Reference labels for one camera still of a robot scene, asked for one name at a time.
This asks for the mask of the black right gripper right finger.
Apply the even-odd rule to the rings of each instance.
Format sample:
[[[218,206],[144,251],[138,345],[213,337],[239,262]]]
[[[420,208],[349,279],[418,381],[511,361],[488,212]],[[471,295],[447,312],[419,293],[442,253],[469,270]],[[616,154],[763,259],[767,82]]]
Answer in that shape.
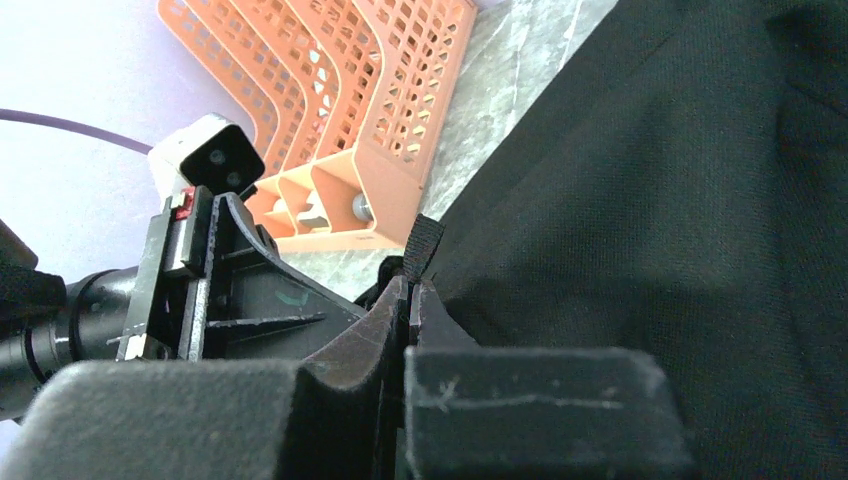
[[[693,452],[648,354],[478,345],[417,285],[405,353],[415,479],[689,479]]]

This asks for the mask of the black student backpack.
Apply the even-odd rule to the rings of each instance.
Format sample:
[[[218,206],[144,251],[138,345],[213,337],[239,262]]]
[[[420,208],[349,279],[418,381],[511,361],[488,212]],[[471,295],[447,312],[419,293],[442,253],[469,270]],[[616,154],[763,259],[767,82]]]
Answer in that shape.
[[[443,220],[477,340],[643,348],[708,478],[846,477],[845,2],[619,2]]]

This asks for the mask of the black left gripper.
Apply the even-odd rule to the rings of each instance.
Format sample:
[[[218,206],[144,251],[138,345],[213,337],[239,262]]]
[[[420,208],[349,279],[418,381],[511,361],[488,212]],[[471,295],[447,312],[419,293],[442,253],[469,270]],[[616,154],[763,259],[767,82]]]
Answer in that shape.
[[[1,418],[19,422],[65,366],[124,360],[144,335],[152,359],[173,359],[189,284],[203,271],[213,194],[188,187],[152,217],[139,264],[68,284],[38,270],[37,256],[1,228]],[[365,315],[280,258],[239,197],[214,201],[210,313],[212,358],[304,359]]]

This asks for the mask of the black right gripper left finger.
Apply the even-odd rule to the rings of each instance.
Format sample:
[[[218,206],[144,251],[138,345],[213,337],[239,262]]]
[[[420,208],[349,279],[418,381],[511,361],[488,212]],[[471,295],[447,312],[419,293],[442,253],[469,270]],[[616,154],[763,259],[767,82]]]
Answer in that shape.
[[[37,395],[5,479],[390,479],[395,277],[303,360],[79,362]]]

